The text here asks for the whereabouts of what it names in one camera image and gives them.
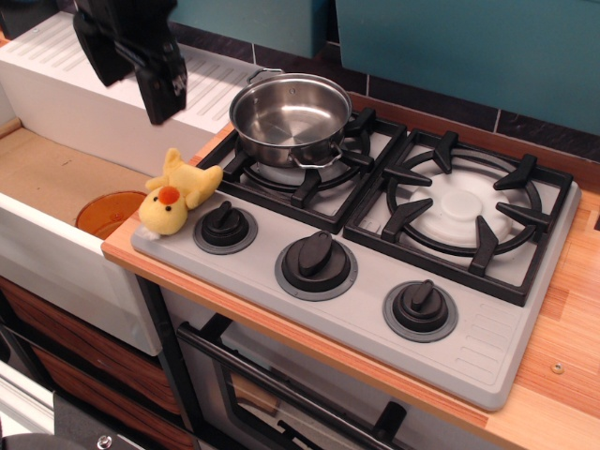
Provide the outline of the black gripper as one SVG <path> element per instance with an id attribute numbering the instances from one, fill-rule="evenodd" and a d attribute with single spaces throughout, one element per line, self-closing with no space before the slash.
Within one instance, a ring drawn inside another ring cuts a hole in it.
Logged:
<path id="1" fill-rule="evenodd" d="M 162 125 L 187 105 L 186 62 L 169 29 L 175 1 L 77 1 L 73 26 L 104 86 L 135 69 L 152 125 Z"/>

